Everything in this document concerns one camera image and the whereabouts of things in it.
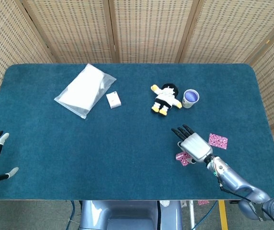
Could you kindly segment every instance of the small white box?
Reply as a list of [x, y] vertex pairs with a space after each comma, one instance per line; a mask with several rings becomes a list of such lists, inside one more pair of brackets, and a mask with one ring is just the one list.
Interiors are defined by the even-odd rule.
[[116, 91], [107, 94], [106, 97], [107, 97], [107, 100], [108, 100], [108, 103], [109, 103], [111, 109], [116, 108], [121, 105], [120, 98]]

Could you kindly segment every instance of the cup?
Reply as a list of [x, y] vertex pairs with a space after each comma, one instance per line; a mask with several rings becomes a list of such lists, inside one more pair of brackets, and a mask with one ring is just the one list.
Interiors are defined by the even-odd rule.
[[198, 102], [200, 96], [199, 93], [195, 90], [186, 90], [184, 92], [182, 105], [184, 108], [190, 108], [194, 103]]

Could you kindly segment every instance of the gray carpet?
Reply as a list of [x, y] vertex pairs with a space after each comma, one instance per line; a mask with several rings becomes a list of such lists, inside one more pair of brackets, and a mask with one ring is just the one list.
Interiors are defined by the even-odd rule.
[[[196, 223], [208, 212], [211, 204], [198, 206], [194, 203]], [[73, 220], [80, 221], [80, 205], [75, 201], [76, 212]], [[229, 230], [274, 230], [272, 221], [258, 222], [246, 219], [237, 205], [226, 202]], [[2, 230], [65, 230], [72, 211], [70, 201], [0, 201], [0, 229]], [[190, 229], [189, 209], [184, 207], [183, 230]], [[72, 222], [70, 230], [77, 230], [79, 225]], [[220, 230], [218, 206], [200, 225], [198, 230]]]

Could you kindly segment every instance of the white plastic bag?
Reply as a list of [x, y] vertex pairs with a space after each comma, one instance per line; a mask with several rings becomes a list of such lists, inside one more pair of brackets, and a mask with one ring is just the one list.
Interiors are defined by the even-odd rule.
[[85, 119], [115, 80], [111, 75], [87, 64], [54, 100]]

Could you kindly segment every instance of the pink paper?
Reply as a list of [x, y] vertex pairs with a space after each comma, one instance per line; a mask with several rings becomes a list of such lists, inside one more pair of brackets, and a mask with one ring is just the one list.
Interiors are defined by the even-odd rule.
[[209, 204], [208, 200], [198, 200], [198, 205], [206, 205]]
[[175, 155], [175, 159], [180, 161], [183, 166], [190, 164], [192, 157], [187, 152], [180, 152]]
[[228, 146], [228, 139], [225, 137], [211, 133], [211, 134], [209, 134], [208, 143], [211, 146], [215, 146], [215, 147], [222, 148], [222, 149], [226, 150], [227, 146]]

